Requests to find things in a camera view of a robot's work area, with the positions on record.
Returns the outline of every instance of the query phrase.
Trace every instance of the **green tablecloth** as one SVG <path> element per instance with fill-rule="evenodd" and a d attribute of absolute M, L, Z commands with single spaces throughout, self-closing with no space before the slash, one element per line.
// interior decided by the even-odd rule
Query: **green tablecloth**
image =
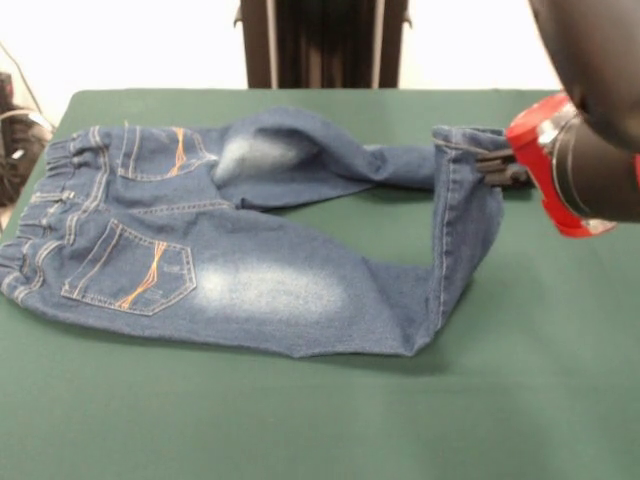
<path fill-rule="evenodd" d="M 363 142 L 428 142 L 436 123 L 506 126 L 545 94 L 83 92 L 57 136 L 288 104 Z M 284 214 L 373 257 L 428 263 L 430 211 L 428 195 L 378 189 Z M 510 198 L 450 324 L 412 359 L 142 341 L 2 297 L 0 479 L 638 479 L 638 247 L 640 227 L 567 240 L 536 195 Z"/>

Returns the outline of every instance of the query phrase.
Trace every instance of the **denim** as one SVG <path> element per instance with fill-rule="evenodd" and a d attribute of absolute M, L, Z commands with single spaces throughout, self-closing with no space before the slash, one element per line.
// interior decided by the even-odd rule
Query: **denim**
<path fill-rule="evenodd" d="M 503 214 L 475 157 L 506 148 L 504 132 L 431 134 L 363 146 L 285 107 L 217 128 L 83 130 L 48 146 L 46 175 L 0 247 L 2 292 L 44 318 L 137 337 L 413 355 L 449 318 Z M 366 258 L 268 213 L 375 185 L 434 192 L 430 267 Z"/>

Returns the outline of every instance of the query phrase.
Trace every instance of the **orange stitching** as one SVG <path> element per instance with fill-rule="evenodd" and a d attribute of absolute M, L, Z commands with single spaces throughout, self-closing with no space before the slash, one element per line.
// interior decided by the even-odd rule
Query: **orange stitching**
<path fill-rule="evenodd" d="M 173 131 L 178 136 L 178 149 L 176 150 L 176 165 L 169 172 L 170 177 L 177 175 L 182 164 L 187 161 L 187 156 L 184 153 L 184 128 L 174 128 Z"/>
<path fill-rule="evenodd" d="M 160 257 L 162 257 L 162 254 L 164 253 L 166 248 L 167 244 L 165 242 L 156 242 L 153 263 L 151 264 L 151 268 L 149 268 L 147 276 L 138 286 L 138 288 L 136 288 L 135 292 L 133 292 L 128 297 L 123 298 L 116 304 L 118 308 L 128 310 L 131 306 L 131 302 L 133 302 L 138 295 L 140 295 L 145 290 L 150 289 L 156 284 L 156 282 L 158 281 L 158 261 L 160 260 Z"/>

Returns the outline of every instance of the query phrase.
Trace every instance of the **black cylinder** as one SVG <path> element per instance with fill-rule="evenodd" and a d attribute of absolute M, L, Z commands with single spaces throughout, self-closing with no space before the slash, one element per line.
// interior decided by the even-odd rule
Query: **black cylinder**
<path fill-rule="evenodd" d="M 587 124 L 640 152 L 640 1 L 529 0 L 564 90 Z"/>
<path fill-rule="evenodd" d="M 551 153 L 558 193 L 574 213 L 640 222 L 635 154 L 607 143 L 579 117 L 563 128 Z"/>

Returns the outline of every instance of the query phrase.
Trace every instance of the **elastic waistband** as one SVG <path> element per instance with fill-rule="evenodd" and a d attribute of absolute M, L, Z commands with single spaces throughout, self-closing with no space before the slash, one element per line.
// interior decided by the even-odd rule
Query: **elastic waistband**
<path fill-rule="evenodd" d="M 20 216 L 15 238 L 0 247 L 0 289 L 5 295 L 19 302 L 20 292 L 37 288 L 44 257 L 57 246 L 73 243 L 78 220 L 100 206 L 113 168 L 109 154 L 122 148 L 115 144 L 117 138 L 92 127 L 47 146 L 45 175 Z"/>

